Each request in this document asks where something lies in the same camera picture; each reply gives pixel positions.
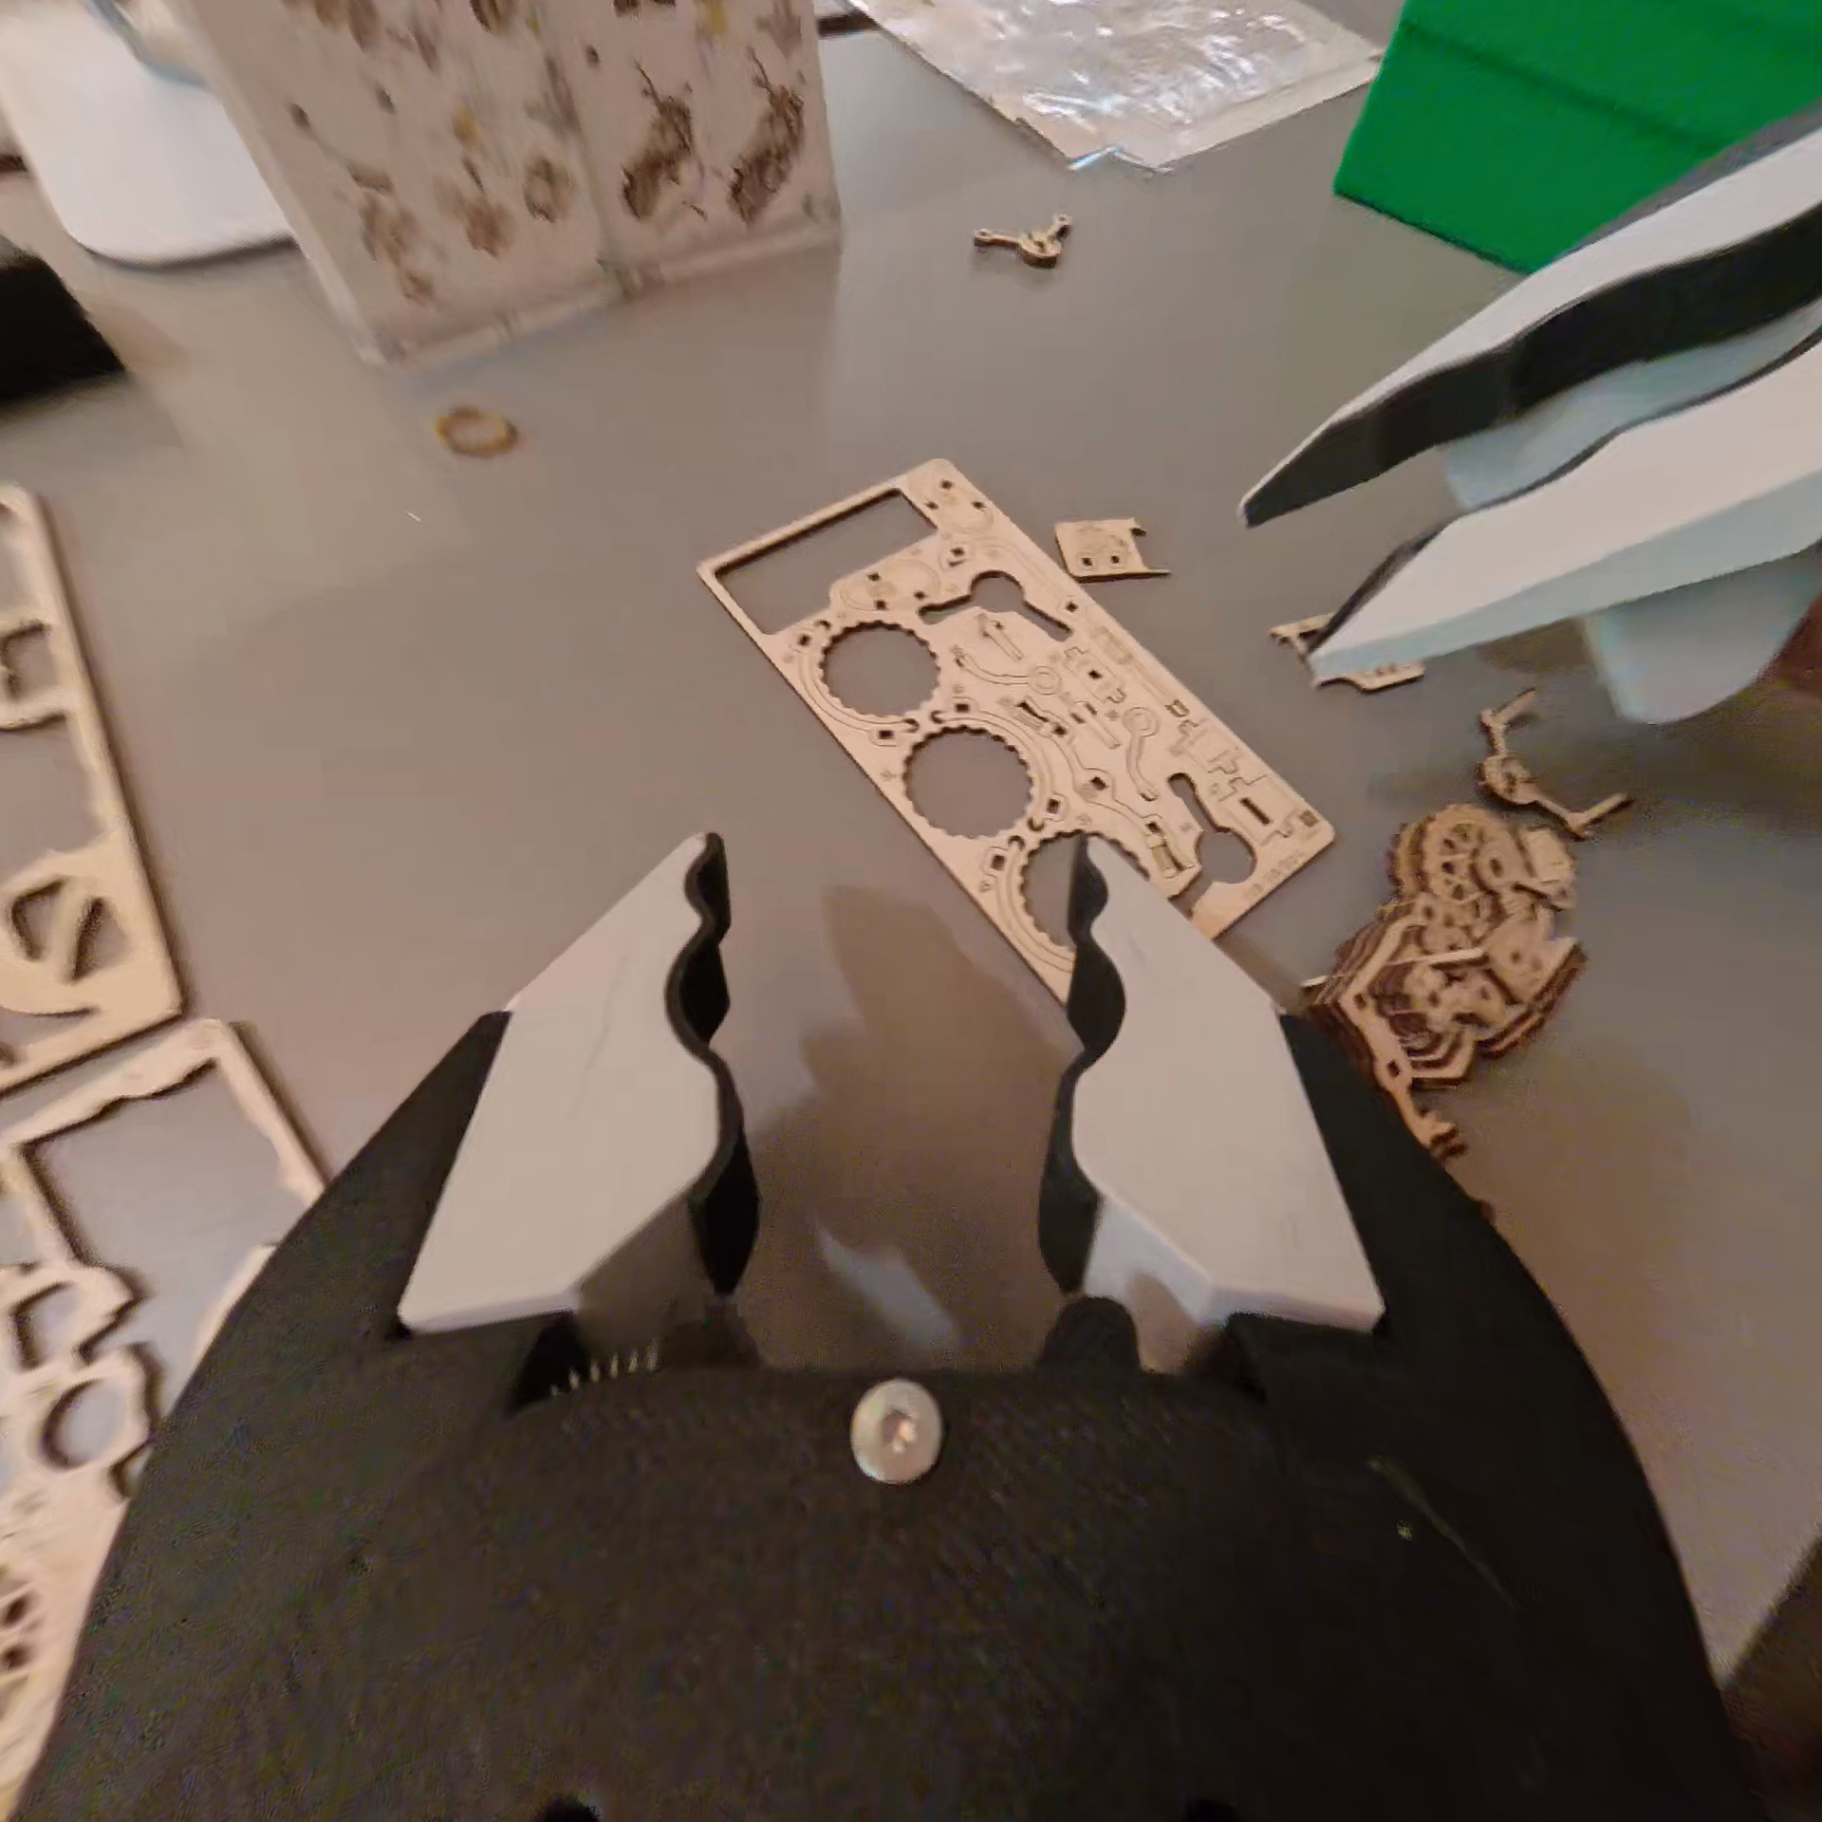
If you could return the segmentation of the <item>clear plastic bag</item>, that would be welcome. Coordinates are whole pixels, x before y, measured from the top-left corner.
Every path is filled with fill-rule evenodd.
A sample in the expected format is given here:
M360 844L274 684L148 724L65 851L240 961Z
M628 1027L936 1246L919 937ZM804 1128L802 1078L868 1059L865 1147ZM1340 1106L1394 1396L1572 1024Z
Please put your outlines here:
M1340 99L1382 46L1297 2L860 2L1070 166L1174 169Z

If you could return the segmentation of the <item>grey desk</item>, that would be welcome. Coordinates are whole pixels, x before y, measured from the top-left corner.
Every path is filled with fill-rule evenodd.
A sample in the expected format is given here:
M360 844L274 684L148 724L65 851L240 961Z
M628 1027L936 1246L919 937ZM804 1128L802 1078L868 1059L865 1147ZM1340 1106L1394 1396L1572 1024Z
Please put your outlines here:
M1817 705L1632 728L1566 628L1309 690L1268 622L1439 490L1238 496L1497 284L1333 203L1333 111L1064 180L879 32L829 84L835 258L418 383L295 258L86 270L136 385L4 428L191 979L340 1163L151 1447L23 1816L1763 1818L1699 1647L1817 1531ZM1056 212L1054 269L972 246ZM1467 1188L1290 1027L1378 1332L1151 1373L1046 1270L1062 1008L697 577L929 458L1165 546L1115 611L1336 829L1247 959L1323 969L1522 673L1538 769L1635 792ZM506 1002L697 831L764 1360L406 1333Z

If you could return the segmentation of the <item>wooden sheet with curvy cutouts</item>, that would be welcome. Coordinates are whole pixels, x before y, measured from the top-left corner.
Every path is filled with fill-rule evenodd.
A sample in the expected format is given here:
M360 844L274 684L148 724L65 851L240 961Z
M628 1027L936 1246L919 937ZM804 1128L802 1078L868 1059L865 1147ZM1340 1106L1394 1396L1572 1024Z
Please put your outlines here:
M151 1367L103 1339L135 1306L125 1272L83 1255L34 1166L49 1141L216 1075L269 1147L295 1215L325 1180L239 1033L194 1016L136 1056L4 1118L1 1788L9 1816L51 1731L88 1604L153 1431Z

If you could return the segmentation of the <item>notched wooden piece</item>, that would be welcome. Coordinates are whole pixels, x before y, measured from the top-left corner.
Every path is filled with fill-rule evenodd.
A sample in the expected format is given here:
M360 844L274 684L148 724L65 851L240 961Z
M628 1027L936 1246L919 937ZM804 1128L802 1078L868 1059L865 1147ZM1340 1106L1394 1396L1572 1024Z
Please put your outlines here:
M1380 693L1391 691L1404 685L1412 685L1422 681L1425 666L1422 663L1400 663L1400 666L1378 666L1366 671L1353 671L1333 676L1320 676L1314 673L1311 651L1323 641L1330 627L1330 615L1317 613L1309 618L1301 618L1295 622L1272 624L1268 628L1268 638L1277 644L1295 652L1304 671L1309 674L1314 687L1324 685L1347 685L1357 693Z

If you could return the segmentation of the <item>wooden sheet with round holes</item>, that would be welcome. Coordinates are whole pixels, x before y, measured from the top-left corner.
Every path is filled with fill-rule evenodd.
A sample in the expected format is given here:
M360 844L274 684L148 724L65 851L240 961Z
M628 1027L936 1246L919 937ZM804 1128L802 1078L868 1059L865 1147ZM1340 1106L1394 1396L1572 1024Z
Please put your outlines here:
M817 607L766 630L730 577L836 521L900 498L921 537L835 578ZM931 459L699 563L708 595L900 814L946 874L1056 998L1070 938L1035 918L1040 852L1099 835L1217 938L1336 844L1283 774L1181 685L954 461ZM891 630L923 652L929 690L900 710L849 705L832 651ZM941 829L912 768L939 739L1013 757L1024 805L989 833Z

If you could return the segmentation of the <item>long wooden sheet with cutouts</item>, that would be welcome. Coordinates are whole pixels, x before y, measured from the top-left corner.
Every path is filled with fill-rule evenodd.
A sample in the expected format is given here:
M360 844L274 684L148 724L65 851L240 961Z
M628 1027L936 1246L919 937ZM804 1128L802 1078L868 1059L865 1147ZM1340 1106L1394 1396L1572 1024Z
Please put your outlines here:
M168 1024L185 988L38 498L4 485L4 737L72 749L86 833L4 868L4 1066L14 1090Z

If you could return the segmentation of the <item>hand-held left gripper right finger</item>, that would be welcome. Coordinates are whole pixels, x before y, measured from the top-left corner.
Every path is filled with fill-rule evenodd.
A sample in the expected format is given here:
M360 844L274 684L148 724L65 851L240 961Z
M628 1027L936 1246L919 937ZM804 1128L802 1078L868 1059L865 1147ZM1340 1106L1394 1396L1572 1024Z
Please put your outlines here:
M1038 1180L1058 1291L1183 1375L1241 1316L1373 1333L1383 1297L1285 1015L1098 835L1066 891L1073 965Z

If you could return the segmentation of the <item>black pad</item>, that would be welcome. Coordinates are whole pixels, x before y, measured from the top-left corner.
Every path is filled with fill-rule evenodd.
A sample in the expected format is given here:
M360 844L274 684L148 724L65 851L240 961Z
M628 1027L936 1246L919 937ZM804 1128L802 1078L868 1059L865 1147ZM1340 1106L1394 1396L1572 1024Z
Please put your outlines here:
M1 238L1 407L125 372L49 262Z

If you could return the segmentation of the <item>white rounded stand base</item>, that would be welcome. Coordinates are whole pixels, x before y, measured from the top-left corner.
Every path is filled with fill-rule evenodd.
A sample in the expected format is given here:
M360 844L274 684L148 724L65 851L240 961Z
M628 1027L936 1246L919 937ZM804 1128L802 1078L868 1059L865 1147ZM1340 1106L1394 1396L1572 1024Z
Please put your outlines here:
M4 131L58 226L116 266L292 241L168 4L4 4Z

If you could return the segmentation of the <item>wooden motorcycle model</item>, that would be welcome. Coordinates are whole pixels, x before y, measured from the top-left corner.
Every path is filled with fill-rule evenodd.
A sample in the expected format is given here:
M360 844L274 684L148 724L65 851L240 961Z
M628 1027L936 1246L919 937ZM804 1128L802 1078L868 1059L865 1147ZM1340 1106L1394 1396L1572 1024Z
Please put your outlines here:
M1578 898L1572 845L1630 795L1575 808L1514 749L1536 690L1478 713L1487 744L1478 800L1405 825L1387 854L1387 898L1306 983L1304 1015L1396 1108L1439 1161L1463 1150L1425 1095L1538 1035L1585 968L1563 919Z

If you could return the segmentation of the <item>green plastic bin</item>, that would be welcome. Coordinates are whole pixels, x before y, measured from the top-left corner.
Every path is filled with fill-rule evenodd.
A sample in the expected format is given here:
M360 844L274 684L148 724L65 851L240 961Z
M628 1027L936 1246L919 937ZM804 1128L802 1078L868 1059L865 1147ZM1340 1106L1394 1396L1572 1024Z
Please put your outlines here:
M1817 2L1407 2L1333 193L1528 274L1817 95Z

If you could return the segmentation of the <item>square wooden piece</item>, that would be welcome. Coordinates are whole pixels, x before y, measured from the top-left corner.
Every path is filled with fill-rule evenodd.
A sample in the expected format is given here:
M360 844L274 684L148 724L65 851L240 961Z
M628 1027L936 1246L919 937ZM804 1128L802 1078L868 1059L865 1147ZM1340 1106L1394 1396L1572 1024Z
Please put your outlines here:
M1054 522L1060 566L1076 582L1168 577L1168 567L1148 554L1146 536L1146 525L1134 516Z

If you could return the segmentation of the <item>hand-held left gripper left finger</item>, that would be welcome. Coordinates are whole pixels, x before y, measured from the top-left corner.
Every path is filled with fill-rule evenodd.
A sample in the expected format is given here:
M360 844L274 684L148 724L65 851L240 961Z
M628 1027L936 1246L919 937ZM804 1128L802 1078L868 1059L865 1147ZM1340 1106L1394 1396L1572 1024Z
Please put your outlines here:
M509 1000L404 1330L569 1314L656 1339L736 1294L758 1185L714 1047L730 922L721 840L690 835Z

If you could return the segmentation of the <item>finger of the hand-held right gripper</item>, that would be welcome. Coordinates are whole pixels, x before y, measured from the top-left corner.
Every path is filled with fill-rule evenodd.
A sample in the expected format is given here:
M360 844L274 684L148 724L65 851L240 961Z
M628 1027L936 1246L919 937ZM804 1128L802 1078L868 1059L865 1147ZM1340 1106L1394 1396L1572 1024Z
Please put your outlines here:
M1336 615L1314 676L1562 622L1614 710L1681 723L1753 685L1817 603L1819 377L1754 377L1463 514Z
M1340 405L1241 503L1247 527L1501 433L1615 372L1816 328L1819 109L1747 135Z

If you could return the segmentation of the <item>printed instruction booklet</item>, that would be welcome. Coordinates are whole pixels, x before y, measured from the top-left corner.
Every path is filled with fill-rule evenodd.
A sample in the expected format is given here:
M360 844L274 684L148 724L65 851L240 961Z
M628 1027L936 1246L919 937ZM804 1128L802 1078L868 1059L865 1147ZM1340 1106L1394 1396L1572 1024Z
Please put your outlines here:
M840 238L814 4L180 4L361 355Z

